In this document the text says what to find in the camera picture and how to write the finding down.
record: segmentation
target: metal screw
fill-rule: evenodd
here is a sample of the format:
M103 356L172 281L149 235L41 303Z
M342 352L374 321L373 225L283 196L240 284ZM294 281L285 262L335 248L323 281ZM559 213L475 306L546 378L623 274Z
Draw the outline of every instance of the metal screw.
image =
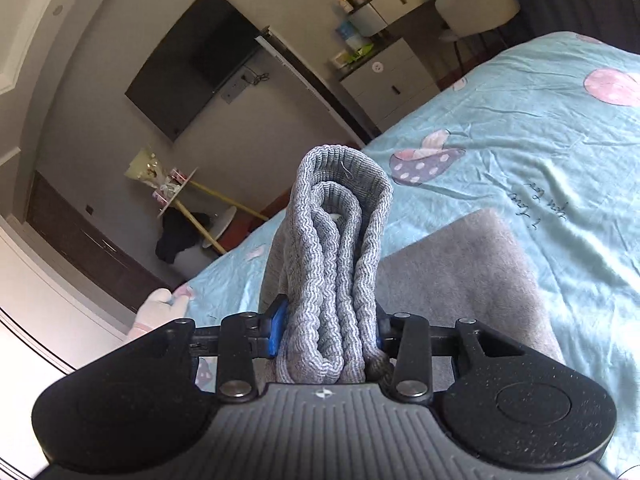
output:
M227 397L244 397L251 393L251 385L246 381L227 381L220 386L220 392Z
M429 391L426 384L420 381L401 381L396 384L398 393L405 397L420 397Z

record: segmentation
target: brown wooden door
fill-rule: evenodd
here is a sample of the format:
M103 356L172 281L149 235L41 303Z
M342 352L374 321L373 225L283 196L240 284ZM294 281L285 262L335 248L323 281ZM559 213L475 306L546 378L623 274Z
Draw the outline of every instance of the brown wooden door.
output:
M92 226L39 173L27 222L76 269L134 312L150 292L168 288Z

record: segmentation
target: blue blanket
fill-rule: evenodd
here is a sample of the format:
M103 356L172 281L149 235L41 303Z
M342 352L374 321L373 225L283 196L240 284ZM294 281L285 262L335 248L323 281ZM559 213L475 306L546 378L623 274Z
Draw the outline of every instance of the blue blanket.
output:
M567 364L614 397L603 466L616 475L640 462L639 74L640 56L550 34L479 66L364 149L396 183L383 256L480 208L510 223ZM198 325L256 309L282 216L190 281Z

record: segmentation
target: television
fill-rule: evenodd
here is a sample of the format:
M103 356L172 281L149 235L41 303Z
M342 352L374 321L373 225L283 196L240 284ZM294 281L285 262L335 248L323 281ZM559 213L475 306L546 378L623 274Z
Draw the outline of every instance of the television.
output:
M125 95L175 140L260 49L258 29L226 0L196 0L162 38Z

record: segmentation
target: electrical outlet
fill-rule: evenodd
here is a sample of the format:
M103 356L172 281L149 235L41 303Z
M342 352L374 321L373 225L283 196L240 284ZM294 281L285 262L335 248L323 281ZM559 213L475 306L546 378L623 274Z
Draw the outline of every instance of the electrical outlet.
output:
M220 97L225 103L230 104L242 91L249 86L249 81L254 79L254 74L245 66L241 66L220 89Z

